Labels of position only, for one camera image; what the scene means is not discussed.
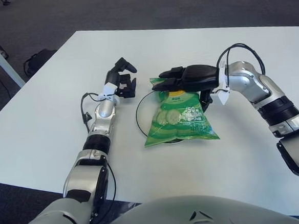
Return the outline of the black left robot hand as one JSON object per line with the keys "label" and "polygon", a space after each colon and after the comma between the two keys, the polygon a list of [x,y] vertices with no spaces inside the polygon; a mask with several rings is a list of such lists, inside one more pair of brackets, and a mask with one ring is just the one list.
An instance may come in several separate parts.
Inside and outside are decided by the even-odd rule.
{"label": "black left robot hand", "polygon": [[107,72],[105,84],[110,83],[116,87],[115,91],[112,91],[112,94],[121,98],[133,98],[136,95],[137,79],[134,78],[131,80],[130,74],[120,75],[125,70],[130,73],[137,73],[137,69],[122,57]]}

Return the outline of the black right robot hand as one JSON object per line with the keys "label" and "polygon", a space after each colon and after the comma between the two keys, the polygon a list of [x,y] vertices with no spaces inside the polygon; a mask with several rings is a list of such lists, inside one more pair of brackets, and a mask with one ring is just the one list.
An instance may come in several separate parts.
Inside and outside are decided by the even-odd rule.
{"label": "black right robot hand", "polygon": [[154,91],[200,92],[200,104],[205,111],[212,103],[212,91],[219,86],[219,69],[209,65],[174,67],[159,74],[161,82],[153,85]]}

